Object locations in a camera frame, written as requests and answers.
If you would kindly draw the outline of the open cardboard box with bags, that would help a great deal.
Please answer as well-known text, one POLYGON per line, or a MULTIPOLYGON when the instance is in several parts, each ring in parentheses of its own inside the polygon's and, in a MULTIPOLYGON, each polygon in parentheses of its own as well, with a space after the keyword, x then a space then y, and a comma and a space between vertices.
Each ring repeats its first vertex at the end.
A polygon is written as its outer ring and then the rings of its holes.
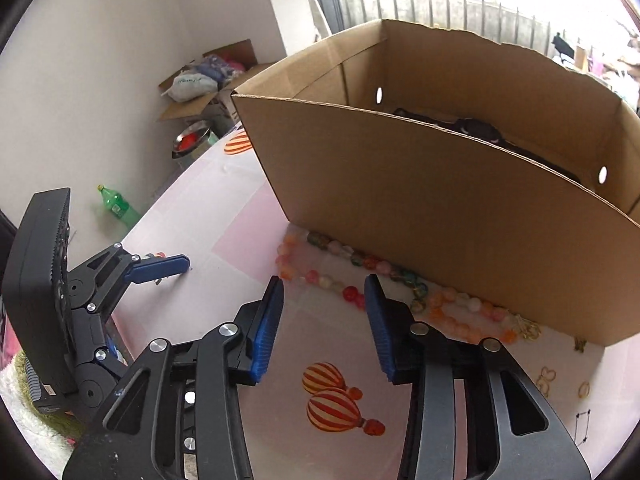
POLYGON ((214 105, 232 116, 232 91, 269 66, 257 61, 249 39, 205 52, 158 85, 160 96, 168 102, 160 120, 204 117, 214 105))

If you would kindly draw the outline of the metal bowl with red items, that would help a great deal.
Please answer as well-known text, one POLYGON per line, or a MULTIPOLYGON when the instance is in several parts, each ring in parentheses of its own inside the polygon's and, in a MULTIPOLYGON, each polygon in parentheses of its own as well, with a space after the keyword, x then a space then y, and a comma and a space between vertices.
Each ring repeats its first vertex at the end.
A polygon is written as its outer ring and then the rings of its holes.
POLYGON ((182 159, 198 150, 206 150, 219 140, 213 125, 208 120, 199 120, 188 125, 176 136, 171 149, 172 159, 182 159))

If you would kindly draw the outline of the black wrist watch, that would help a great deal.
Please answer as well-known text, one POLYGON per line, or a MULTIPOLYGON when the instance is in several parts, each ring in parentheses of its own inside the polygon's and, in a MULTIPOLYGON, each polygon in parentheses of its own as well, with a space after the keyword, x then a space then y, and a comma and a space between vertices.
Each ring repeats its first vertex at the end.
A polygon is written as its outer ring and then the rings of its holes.
POLYGON ((496 129, 493 125, 488 124, 487 122, 481 122, 480 120, 474 118, 458 118, 453 120, 452 122, 448 122, 448 120, 440 120, 409 112, 402 107, 397 107, 396 110, 393 111, 393 114, 399 117, 417 120, 418 122, 425 122, 426 124, 439 126, 440 128, 446 128, 457 133, 465 134, 466 136, 472 136, 472 138, 480 139, 492 145, 498 146, 499 148, 504 148, 511 153, 524 156, 530 160, 533 160, 534 162, 539 162, 541 165, 544 165, 545 167, 554 170, 559 174, 562 174, 564 177, 567 177, 570 180, 580 184, 580 180, 576 176, 576 174, 573 174, 572 172, 562 168, 561 166, 555 165, 553 162, 549 162, 547 159, 543 158, 540 155, 537 155, 531 151, 527 151, 525 148, 521 148, 520 146, 509 142, 498 129, 496 129))

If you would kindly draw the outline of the green plastic bottle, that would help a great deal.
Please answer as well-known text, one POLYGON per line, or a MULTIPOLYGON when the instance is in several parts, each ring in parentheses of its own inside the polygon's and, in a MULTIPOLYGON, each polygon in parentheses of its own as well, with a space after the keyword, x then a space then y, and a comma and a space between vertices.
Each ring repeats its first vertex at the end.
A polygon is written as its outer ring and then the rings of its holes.
POLYGON ((103 206, 114 217, 121 221, 128 229, 132 229, 140 220, 140 214, 130 205, 122 194, 103 184, 98 185, 103 206))

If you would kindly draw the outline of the large brown cardboard box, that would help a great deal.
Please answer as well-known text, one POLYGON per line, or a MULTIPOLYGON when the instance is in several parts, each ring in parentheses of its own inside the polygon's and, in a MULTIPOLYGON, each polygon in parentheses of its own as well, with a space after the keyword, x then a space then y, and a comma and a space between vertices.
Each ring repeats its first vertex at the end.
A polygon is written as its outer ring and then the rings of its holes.
POLYGON ((232 96, 296 226, 559 332, 639 330, 639 119, 594 78, 461 30, 359 25, 232 96), (474 118, 576 174, 399 117, 474 118))

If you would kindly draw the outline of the small bronze butterfly charm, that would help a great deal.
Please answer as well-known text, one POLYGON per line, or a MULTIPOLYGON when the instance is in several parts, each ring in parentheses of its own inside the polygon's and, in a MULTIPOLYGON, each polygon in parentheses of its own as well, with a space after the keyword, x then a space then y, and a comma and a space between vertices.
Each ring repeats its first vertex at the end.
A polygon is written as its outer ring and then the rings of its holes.
POLYGON ((574 340, 574 350, 579 353, 584 353, 587 341, 585 339, 576 338, 574 340))

